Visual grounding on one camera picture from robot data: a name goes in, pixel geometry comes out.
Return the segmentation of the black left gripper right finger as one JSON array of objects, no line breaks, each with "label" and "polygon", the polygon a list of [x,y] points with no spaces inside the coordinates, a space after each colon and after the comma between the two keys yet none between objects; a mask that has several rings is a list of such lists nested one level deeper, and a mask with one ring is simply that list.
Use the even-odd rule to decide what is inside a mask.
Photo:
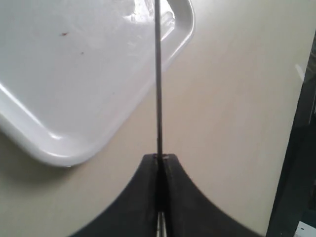
[{"label": "black left gripper right finger", "polygon": [[175,154],[163,158],[169,237],[255,237],[257,234],[221,211],[197,188]]}]

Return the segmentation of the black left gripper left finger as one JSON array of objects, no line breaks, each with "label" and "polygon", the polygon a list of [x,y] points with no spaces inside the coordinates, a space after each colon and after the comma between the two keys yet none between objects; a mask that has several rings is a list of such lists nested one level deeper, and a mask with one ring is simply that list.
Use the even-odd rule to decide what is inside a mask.
[{"label": "black left gripper left finger", "polygon": [[155,237],[156,179],[153,154],[144,155],[134,176],[117,199],[74,237]]}]

